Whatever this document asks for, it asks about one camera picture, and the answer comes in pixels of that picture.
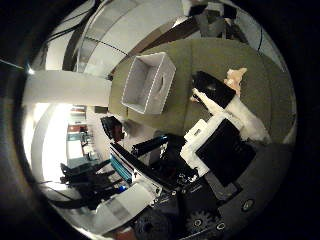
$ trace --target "black gear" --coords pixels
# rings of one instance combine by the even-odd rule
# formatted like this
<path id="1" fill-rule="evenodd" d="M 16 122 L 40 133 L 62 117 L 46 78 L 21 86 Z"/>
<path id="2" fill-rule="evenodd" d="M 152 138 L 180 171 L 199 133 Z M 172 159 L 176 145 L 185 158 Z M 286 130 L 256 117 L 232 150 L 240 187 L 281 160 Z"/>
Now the black gear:
<path id="1" fill-rule="evenodd" d="M 135 224 L 137 239 L 141 240 L 168 240 L 171 238 L 171 223 L 160 211 L 147 210 Z"/>
<path id="2" fill-rule="evenodd" d="M 187 219 L 186 228 L 189 233 L 194 234 L 201 232 L 213 225 L 213 217 L 211 213 L 205 211 L 197 211 L 190 214 Z"/>

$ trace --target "open box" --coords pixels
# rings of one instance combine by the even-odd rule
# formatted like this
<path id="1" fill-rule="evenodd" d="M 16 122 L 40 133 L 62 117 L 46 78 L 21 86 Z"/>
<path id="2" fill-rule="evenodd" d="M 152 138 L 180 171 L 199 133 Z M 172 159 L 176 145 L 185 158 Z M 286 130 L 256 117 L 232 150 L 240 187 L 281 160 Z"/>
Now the open box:
<path id="1" fill-rule="evenodd" d="M 161 114 L 176 67 L 165 52 L 133 60 L 122 95 L 122 104 L 141 114 Z"/>

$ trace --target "white robot part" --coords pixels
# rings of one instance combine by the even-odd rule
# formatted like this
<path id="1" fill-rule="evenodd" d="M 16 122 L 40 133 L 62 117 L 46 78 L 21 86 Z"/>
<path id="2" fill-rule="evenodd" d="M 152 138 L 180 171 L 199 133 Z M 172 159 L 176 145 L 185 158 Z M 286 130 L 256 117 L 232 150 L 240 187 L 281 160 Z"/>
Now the white robot part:
<path id="1" fill-rule="evenodd" d="M 216 102 L 208 98 L 205 93 L 199 92 L 198 89 L 194 88 L 192 92 L 200 98 L 212 115 L 227 112 L 239 119 L 243 124 L 243 128 L 240 130 L 242 140 L 251 139 L 265 143 L 271 142 L 270 135 L 262 121 L 241 102 L 237 95 L 235 95 L 226 108 L 223 109 Z"/>
<path id="2" fill-rule="evenodd" d="M 239 131 L 243 128 L 241 121 L 222 111 L 211 117 L 208 122 L 200 119 L 184 136 L 187 143 L 182 147 L 180 156 L 192 169 L 197 169 L 199 177 L 205 175 L 210 169 L 197 156 L 196 151 L 218 129 L 224 119 L 228 119 Z"/>
<path id="3" fill-rule="evenodd" d="M 136 169 L 132 173 L 132 183 L 139 183 L 140 185 L 144 186 L 144 188 L 147 189 L 151 195 L 155 196 L 154 198 L 159 197 L 162 192 L 162 186 L 160 184 L 157 184 L 144 174 L 139 173 Z"/>

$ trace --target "wire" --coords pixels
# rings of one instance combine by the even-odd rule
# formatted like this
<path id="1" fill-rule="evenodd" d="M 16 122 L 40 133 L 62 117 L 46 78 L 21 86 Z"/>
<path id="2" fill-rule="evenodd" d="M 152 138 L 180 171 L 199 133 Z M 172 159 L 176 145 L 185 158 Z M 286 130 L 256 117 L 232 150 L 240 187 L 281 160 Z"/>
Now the wire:
<path id="1" fill-rule="evenodd" d="M 263 32 L 262 32 L 262 27 L 260 26 L 260 42 L 258 46 L 258 51 L 260 51 L 260 48 L 261 48 L 262 38 L 263 38 Z"/>
<path id="2" fill-rule="evenodd" d="M 75 19 L 75 18 L 77 18 L 77 17 L 80 17 L 80 16 L 82 16 L 83 14 L 86 14 L 87 12 L 89 12 L 90 9 L 88 9 L 87 11 L 84 11 L 83 13 L 79 13 L 78 15 L 76 15 L 76 16 L 74 16 L 74 17 L 71 17 L 71 18 L 68 18 L 68 19 L 66 19 L 66 20 L 63 20 L 61 23 L 69 22 L 69 21 L 71 21 L 72 19 Z"/>
<path id="3" fill-rule="evenodd" d="M 102 43 L 102 44 L 104 44 L 104 45 L 107 45 L 107 46 L 109 46 L 109 47 L 111 47 L 111 48 L 113 48 L 113 49 L 115 49 L 115 50 L 123 53 L 124 55 L 130 57 L 130 55 L 129 55 L 128 53 L 120 50 L 119 48 L 116 48 L 115 46 L 112 46 L 111 44 L 105 43 L 105 42 L 103 42 L 103 41 L 100 41 L 100 40 L 98 40 L 98 39 L 94 39 L 94 38 L 91 38 L 91 37 L 88 37 L 88 36 L 86 36 L 85 38 L 90 39 L 90 40 L 92 40 L 92 41 L 96 41 L 96 42 Z"/>
<path id="4" fill-rule="evenodd" d="M 47 44 L 47 43 L 49 43 L 49 42 L 51 42 L 51 41 L 53 41 L 53 40 L 55 40 L 55 39 L 63 36 L 63 35 L 65 35 L 65 34 L 69 33 L 69 32 L 72 32 L 73 30 L 75 30 L 75 29 L 77 29 L 77 28 L 79 28 L 79 27 L 81 27 L 81 26 L 82 26 L 83 24 L 85 24 L 85 23 L 90 19 L 90 17 L 94 14 L 94 12 L 95 12 L 95 11 L 97 10 L 97 8 L 99 7 L 99 4 L 100 4 L 100 1 L 95 0 L 94 5 L 93 5 L 89 10 L 87 10 L 86 12 L 83 12 L 83 13 L 81 13 L 81 14 L 73 17 L 73 18 L 75 18 L 75 17 L 78 17 L 78 16 L 80 16 L 80 15 L 83 15 L 83 14 L 89 12 L 89 14 L 87 14 L 78 24 L 76 24 L 76 25 L 74 25 L 74 26 L 72 26 L 72 27 L 70 27 L 70 28 L 68 28 L 68 29 L 65 29 L 65 30 L 62 30 L 62 31 L 60 31 L 60 32 L 57 32 L 57 33 L 52 34 L 52 35 L 45 41 L 45 44 Z"/>
<path id="5" fill-rule="evenodd" d="M 56 192 L 56 193 L 60 194 L 61 196 L 65 197 L 65 198 L 68 198 L 69 200 L 75 200 L 74 198 L 71 198 L 71 197 L 69 197 L 69 196 L 65 195 L 64 193 L 61 193 L 61 192 L 59 192 L 59 191 L 57 191 L 57 190 L 53 189 L 52 187 L 49 187 L 49 186 L 42 186 L 42 187 L 49 188 L 49 189 L 51 189 L 52 191 L 54 191 L 54 192 Z"/>
<path id="6" fill-rule="evenodd" d="M 53 181 L 44 181 L 44 182 L 39 182 L 37 184 L 45 184 L 45 183 L 50 183 L 50 182 L 53 182 Z"/>
<path id="7" fill-rule="evenodd" d="M 9 66 L 11 66 L 11 67 L 15 67 L 15 68 L 24 70 L 23 67 L 20 67 L 20 66 L 18 66 L 18 65 L 16 65 L 16 64 L 13 64 L 13 63 L 11 63 L 11 62 L 5 61 L 5 60 L 3 60 L 3 59 L 1 59 L 1 58 L 0 58 L 0 62 L 4 63 L 4 64 L 6 64 L 6 65 L 9 65 Z"/>

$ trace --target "green table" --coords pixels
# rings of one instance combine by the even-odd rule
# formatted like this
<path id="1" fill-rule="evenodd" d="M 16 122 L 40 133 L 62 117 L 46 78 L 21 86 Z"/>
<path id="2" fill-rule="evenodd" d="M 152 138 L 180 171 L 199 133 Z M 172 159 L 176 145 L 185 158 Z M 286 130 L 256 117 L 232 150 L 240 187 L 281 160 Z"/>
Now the green table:
<path id="1" fill-rule="evenodd" d="M 166 52 L 177 70 L 161 115 L 143 115 L 121 104 L 133 57 L 115 71 L 109 99 L 111 113 L 158 130 L 184 135 L 209 113 L 189 100 L 191 75 L 202 70 L 223 81 L 229 68 L 248 68 L 242 80 L 242 102 L 265 124 L 273 141 L 282 142 L 292 127 L 290 82 L 286 73 L 268 57 L 246 44 L 218 38 L 183 39 L 149 49 L 141 55 Z"/>

